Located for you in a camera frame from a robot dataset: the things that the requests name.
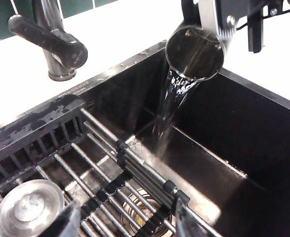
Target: sink drain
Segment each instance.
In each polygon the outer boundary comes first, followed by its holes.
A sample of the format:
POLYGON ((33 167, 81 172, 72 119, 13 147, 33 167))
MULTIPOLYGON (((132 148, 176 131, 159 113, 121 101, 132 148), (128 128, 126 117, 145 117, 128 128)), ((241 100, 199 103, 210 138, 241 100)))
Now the sink drain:
MULTIPOLYGON (((138 189, 138 192, 156 209, 158 210, 160 205, 144 190, 144 189, 138 189)), ((147 207, 134 195, 130 194, 129 198, 144 212, 149 218, 153 216, 153 213, 151 213, 150 210, 147 209, 147 207)), ((132 216, 132 218, 142 227, 145 225, 145 221, 130 207, 129 204, 126 202, 123 204, 123 208, 132 216)), ((174 224, 174 218, 172 215, 170 215, 167 220, 174 224)), ((125 226, 125 228, 133 234, 137 233, 137 229, 135 229, 134 226, 130 224, 130 222, 121 215, 121 221, 122 224, 125 226)), ((172 232, 168 230, 168 228, 164 225, 158 227, 153 237, 170 237, 172 235, 172 232)))

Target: faucet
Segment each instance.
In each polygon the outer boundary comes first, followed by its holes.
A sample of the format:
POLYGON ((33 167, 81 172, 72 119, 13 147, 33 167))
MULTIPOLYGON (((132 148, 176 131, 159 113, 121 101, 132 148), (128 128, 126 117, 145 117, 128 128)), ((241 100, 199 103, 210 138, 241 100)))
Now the faucet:
POLYGON ((9 30, 43 48, 52 80, 73 78, 87 61, 87 48, 64 31, 56 0, 32 0, 32 7, 35 22, 16 14, 8 20, 9 30))

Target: screw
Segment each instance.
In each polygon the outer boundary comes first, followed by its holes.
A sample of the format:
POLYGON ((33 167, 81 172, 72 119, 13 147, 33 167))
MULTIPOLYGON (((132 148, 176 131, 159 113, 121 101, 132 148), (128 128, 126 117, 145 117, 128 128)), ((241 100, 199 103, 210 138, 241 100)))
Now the screw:
POLYGON ((236 23, 235 17, 229 15, 229 16, 226 18, 226 22, 227 22, 228 24, 230 24, 231 26, 235 26, 235 23, 236 23))
POLYGON ((276 8, 273 8, 270 10, 270 15, 275 16, 278 13, 278 10, 276 8))

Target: kitchen sink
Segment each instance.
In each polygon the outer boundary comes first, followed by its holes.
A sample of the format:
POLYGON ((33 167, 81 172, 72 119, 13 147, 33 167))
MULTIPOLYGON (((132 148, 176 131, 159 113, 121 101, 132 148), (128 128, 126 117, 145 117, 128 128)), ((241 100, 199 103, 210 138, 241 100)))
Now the kitchen sink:
MULTIPOLYGON (((160 143, 152 131, 169 70, 164 47, 165 42, 160 42, 46 103, 69 94, 79 96, 87 112, 161 176, 173 181, 190 197, 189 207, 222 236, 290 237, 290 101, 222 69, 194 89, 177 111, 168 141, 160 143)), ((115 179, 123 172, 122 167, 87 138, 86 128, 81 131, 78 146, 110 179, 115 179)), ((34 150, 41 153, 38 147, 34 150)), ((82 206, 89 203, 89 196, 52 156, 45 162, 42 156, 32 164, 25 155, 15 154, 18 161, 26 162, 20 170, 9 169, 6 159, 0 162, 9 174, 3 177, 0 172, 3 197, 19 178, 23 182, 42 179, 35 169, 40 164, 65 193, 82 206)), ((60 154, 93 192, 107 185, 74 149, 65 146, 60 154)), ((138 179, 130 183, 142 189, 138 179)), ((132 196, 126 187, 122 191, 132 196)), ((151 195, 153 203, 164 204, 150 189, 141 192, 151 195)), ((124 200, 118 194, 114 197, 123 207, 124 200)), ((109 203, 106 206, 133 233, 124 217, 109 203)), ((116 236, 123 236, 100 210, 97 213, 116 236)), ((169 221, 175 224, 175 217, 171 215, 169 221)), ((159 234, 172 235, 167 230, 159 234)), ((82 229, 80 235, 89 236, 82 229)))

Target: green tile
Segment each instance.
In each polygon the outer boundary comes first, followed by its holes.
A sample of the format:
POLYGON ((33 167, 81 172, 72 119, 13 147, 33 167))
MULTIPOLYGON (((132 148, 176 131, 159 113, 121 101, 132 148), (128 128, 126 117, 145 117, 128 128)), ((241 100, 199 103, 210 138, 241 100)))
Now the green tile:
MULTIPOLYGON (((31 0, 15 0, 18 12, 21 15, 32 17, 31 0)), ((8 30, 7 21, 14 14, 10 0, 0 0, 0 40, 8 38, 13 34, 8 30)))
POLYGON ((93 8, 92 0, 60 0, 64 18, 93 8))
POLYGON ((96 7, 98 7, 98 6, 102 6, 102 5, 105 5, 114 1, 117 1, 117 0, 95 0, 95 3, 96 3, 96 7))

